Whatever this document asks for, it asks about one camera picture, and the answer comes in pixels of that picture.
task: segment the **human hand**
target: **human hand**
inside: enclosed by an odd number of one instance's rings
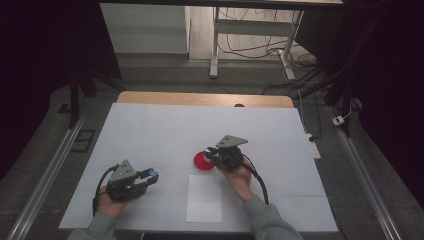
[[[245,164],[252,167],[252,164],[246,158],[243,157],[243,160]],[[250,190],[252,174],[246,168],[240,166],[235,172],[231,173],[220,168],[218,169],[225,176],[228,184],[236,191],[242,202],[246,202],[253,196]]]
[[[119,218],[119,216],[121,216],[121,213],[124,211],[125,207],[129,203],[139,198],[140,197],[134,198],[126,202],[116,202],[113,201],[106,193],[106,186],[103,186],[100,188],[99,192],[99,202],[97,205],[97,211],[114,218]]]

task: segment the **white tabletop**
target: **white tabletop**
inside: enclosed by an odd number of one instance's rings
[[[201,174],[193,157],[229,134],[263,178],[270,202],[297,230],[337,231],[297,109],[233,108],[116,103],[112,106],[60,228],[87,227],[103,172],[128,159],[137,171],[160,175],[131,203],[117,228],[154,232],[249,232],[242,203],[214,170]],[[221,222],[187,222],[189,176],[220,178]],[[252,189],[261,198],[255,179]]]

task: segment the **wall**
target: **wall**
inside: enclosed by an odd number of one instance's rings
[[[102,3],[116,53],[188,53],[189,7]]]

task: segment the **red ball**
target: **red ball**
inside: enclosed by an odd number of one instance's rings
[[[215,167],[215,164],[213,164],[212,160],[209,162],[205,160],[205,153],[199,152],[194,157],[194,166],[199,170],[200,172],[207,172],[213,169]]]

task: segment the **sleeve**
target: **sleeve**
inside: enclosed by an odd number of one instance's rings
[[[250,231],[256,240],[301,240],[300,234],[284,221],[275,205],[266,205],[258,195],[244,203],[244,211],[250,218]]]
[[[77,228],[68,236],[68,240],[116,240],[113,236],[117,220],[106,214],[96,212],[87,229]]]

